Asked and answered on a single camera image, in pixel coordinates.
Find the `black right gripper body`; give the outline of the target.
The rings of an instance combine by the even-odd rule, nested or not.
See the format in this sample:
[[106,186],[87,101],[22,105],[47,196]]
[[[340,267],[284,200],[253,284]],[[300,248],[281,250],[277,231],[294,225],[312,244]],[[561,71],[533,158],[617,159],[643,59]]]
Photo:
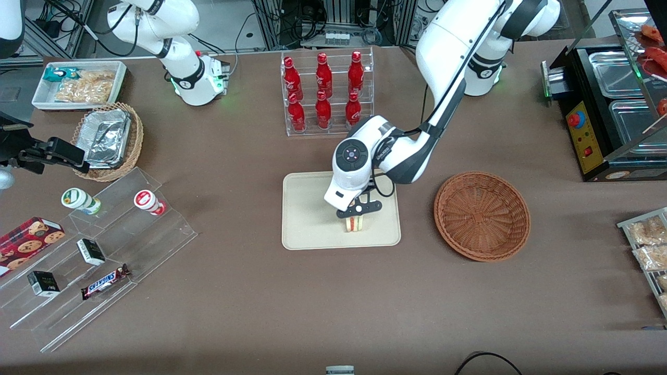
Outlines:
[[2,166],[43,174],[46,153],[42,142],[31,136],[33,124],[1,112]]

